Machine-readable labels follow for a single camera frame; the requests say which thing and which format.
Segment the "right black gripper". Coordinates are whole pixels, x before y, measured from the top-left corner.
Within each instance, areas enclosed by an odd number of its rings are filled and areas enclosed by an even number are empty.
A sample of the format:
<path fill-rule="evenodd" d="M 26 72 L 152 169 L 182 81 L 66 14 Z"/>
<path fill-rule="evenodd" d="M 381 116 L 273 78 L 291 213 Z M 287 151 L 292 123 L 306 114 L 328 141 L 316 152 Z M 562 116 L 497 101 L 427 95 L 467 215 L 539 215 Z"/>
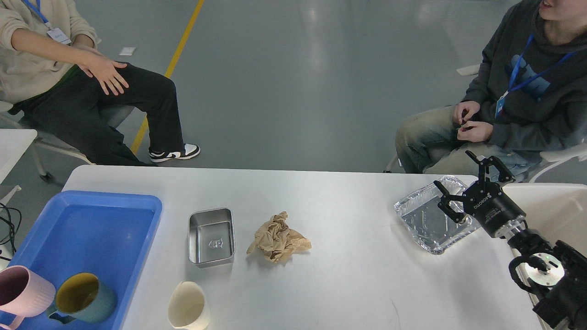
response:
<path fill-rule="evenodd" d="M 526 213 L 503 192 L 499 185 L 515 182 L 515 176 L 505 167 L 501 159 L 495 156 L 478 159 L 470 150 L 466 150 L 465 154 L 478 165 L 477 180 L 465 190 L 462 196 L 449 194 L 449 190 L 441 182 L 434 180 L 433 184 L 442 193 L 438 208 L 453 222 L 463 224 L 466 214 L 455 211 L 449 204 L 451 201 L 462 202 L 464 211 L 474 217 L 490 237 L 504 237 L 509 231 L 503 229 L 504 226 L 509 228 L 511 224 L 514 227 L 519 226 L 526 218 Z M 488 177 L 491 167 L 498 171 L 497 181 L 492 181 Z"/>

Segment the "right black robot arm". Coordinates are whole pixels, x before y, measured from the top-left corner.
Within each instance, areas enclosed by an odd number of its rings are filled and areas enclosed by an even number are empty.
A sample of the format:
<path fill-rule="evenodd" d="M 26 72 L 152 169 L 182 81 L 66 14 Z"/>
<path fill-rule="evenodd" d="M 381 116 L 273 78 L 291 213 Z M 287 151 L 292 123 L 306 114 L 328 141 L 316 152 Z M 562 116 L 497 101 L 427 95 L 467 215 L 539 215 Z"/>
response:
<path fill-rule="evenodd" d="M 508 270 L 520 289 L 538 298 L 534 312 L 551 328 L 567 326 L 571 330 L 587 327 L 586 257 L 569 244 L 558 240 L 554 245 L 526 223 L 526 213 L 502 189 L 515 177 L 501 159 L 478 159 L 466 150 L 479 167 L 478 179 L 460 196 L 449 194 L 439 182 L 442 193 L 438 208 L 455 223 L 473 217 L 492 238 L 507 241 L 519 256 Z"/>

